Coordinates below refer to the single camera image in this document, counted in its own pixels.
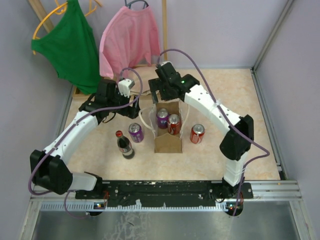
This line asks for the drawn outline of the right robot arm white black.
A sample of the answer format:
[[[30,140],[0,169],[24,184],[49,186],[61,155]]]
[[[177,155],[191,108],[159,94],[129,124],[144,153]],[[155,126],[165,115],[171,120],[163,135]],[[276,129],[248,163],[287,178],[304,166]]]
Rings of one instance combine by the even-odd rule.
[[[152,100],[157,103],[180,99],[203,114],[222,132],[219,145],[226,167],[218,192],[221,198],[235,198],[241,192],[243,166],[254,139],[254,120],[240,116],[214,101],[209,92],[190,74],[181,76],[169,61],[156,65],[157,78],[148,81]]]

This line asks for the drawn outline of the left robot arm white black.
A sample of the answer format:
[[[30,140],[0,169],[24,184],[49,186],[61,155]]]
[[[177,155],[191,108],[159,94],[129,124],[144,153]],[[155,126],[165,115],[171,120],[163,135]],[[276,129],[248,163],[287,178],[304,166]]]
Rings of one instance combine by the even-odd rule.
[[[91,94],[80,106],[69,126],[44,150],[34,150],[30,155],[31,176],[28,190],[32,195],[32,185],[63,195],[69,191],[86,191],[97,199],[103,195],[104,186],[98,177],[90,173],[72,173],[68,162],[86,136],[94,130],[110,113],[134,119],[140,110],[139,98],[130,100],[130,91],[135,85],[131,79],[115,82],[103,79],[97,92]]]

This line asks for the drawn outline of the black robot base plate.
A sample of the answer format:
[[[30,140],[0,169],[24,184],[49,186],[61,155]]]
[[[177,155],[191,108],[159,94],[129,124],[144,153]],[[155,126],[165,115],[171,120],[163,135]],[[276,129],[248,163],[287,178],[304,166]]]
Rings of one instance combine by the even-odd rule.
[[[104,200],[112,207],[129,206],[140,200],[144,207],[214,206],[222,200],[252,199],[251,184],[234,187],[224,180],[103,180],[97,178],[93,190],[77,190],[77,200]]]

